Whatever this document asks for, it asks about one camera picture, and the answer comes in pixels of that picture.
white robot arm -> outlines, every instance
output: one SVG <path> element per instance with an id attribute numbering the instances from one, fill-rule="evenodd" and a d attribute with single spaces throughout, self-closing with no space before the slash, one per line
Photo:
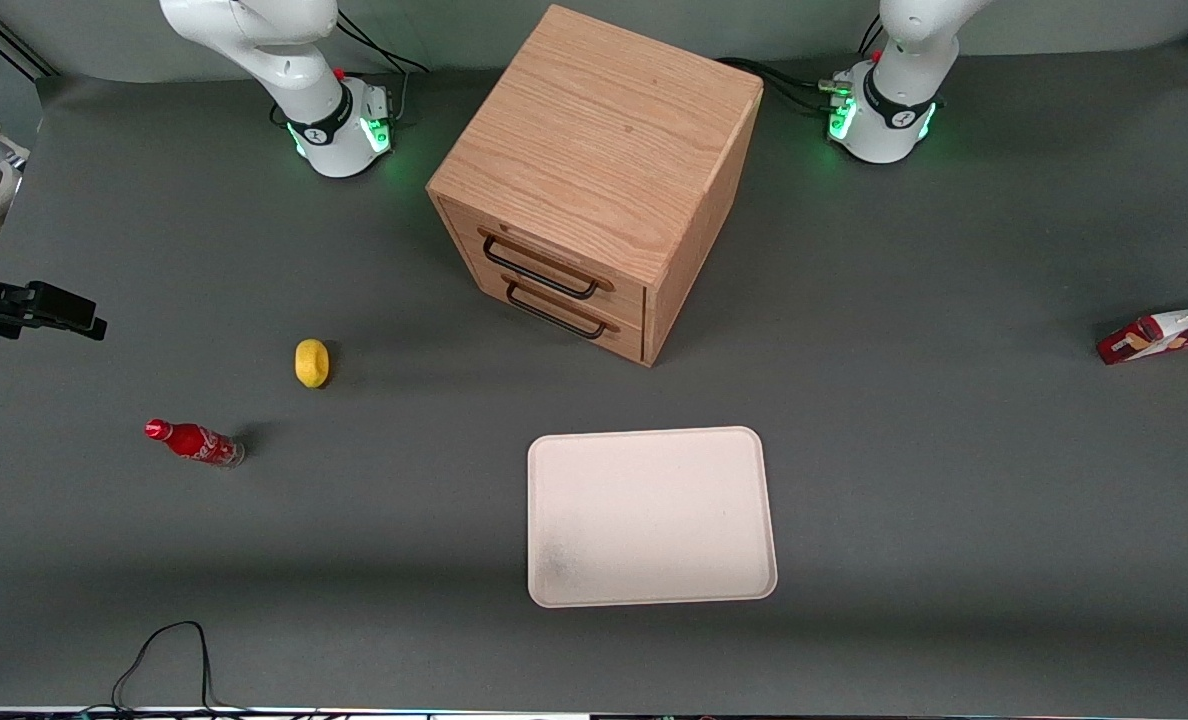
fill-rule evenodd
<path id="1" fill-rule="evenodd" d="M 835 96 L 827 137 L 867 163 L 910 154 L 927 135 L 936 90 L 959 58 L 959 29 L 991 1 L 881 0 L 887 45 L 877 63 L 862 59 L 835 72 L 851 91 Z"/>
<path id="2" fill-rule="evenodd" d="M 388 150 L 388 96 L 339 78 L 314 45 L 337 26 L 337 0 L 160 0 L 187 40 L 211 48 L 265 86 L 311 168 L 361 173 Z"/>

green led light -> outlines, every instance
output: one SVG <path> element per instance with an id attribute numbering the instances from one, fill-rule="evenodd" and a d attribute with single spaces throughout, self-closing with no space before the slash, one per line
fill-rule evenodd
<path id="1" fill-rule="evenodd" d="M 359 118 L 358 127 L 362 128 L 364 134 L 367 135 L 367 143 L 371 143 L 371 149 L 378 154 L 388 150 L 388 122 Z"/>
<path id="2" fill-rule="evenodd" d="M 835 115 L 830 118 L 830 135 L 835 137 L 835 140 L 846 138 L 847 131 L 851 128 L 851 119 L 855 116 L 857 101 L 849 97 L 835 109 Z"/>
<path id="3" fill-rule="evenodd" d="M 931 108 L 927 109 L 927 118 L 923 119 L 923 130 L 918 131 L 918 139 L 923 140 L 927 137 L 927 131 L 933 127 L 933 115 L 936 114 L 936 102 L 933 102 Z"/>
<path id="4" fill-rule="evenodd" d="M 301 146 L 301 138 L 296 135 L 296 131 L 292 130 L 292 124 L 287 124 L 287 134 L 292 137 L 292 143 L 296 143 L 296 154 L 305 158 L 305 147 Z"/>

wooden cabinet top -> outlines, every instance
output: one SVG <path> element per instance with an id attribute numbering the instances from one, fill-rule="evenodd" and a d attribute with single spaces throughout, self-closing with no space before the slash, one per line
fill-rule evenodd
<path id="1" fill-rule="evenodd" d="M 762 90 L 552 5 L 429 190 L 658 286 Z"/>

bottle cap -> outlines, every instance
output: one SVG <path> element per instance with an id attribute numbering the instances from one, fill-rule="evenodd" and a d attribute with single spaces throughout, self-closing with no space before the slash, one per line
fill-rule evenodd
<path id="1" fill-rule="evenodd" d="M 168 438 L 170 434 L 172 434 L 172 423 L 168 423 L 168 421 L 154 418 L 145 424 L 145 437 Z"/>

drawer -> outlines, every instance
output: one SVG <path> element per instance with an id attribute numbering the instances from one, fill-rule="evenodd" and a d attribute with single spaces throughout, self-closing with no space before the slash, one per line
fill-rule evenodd
<path id="1" fill-rule="evenodd" d="M 575 302 L 554 295 L 533 283 L 519 282 L 510 273 L 480 272 L 479 286 L 495 299 L 506 302 L 536 318 L 558 326 L 617 355 L 643 361 L 643 328 L 615 318 L 599 318 L 594 312 L 575 307 Z"/>
<path id="2" fill-rule="evenodd" d="M 494 273 L 504 273 L 513 282 L 546 288 L 552 295 L 570 301 L 568 305 L 589 307 L 607 318 L 643 327 L 644 290 L 640 284 L 600 270 L 581 269 L 580 260 L 562 259 L 549 250 L 539 250 L 539 244 L 529 241 L 517 229 L 466 206 L 446 200 L 440 204 L 462 254 L 474 265 L 475 274 L 493 269 Z"/>

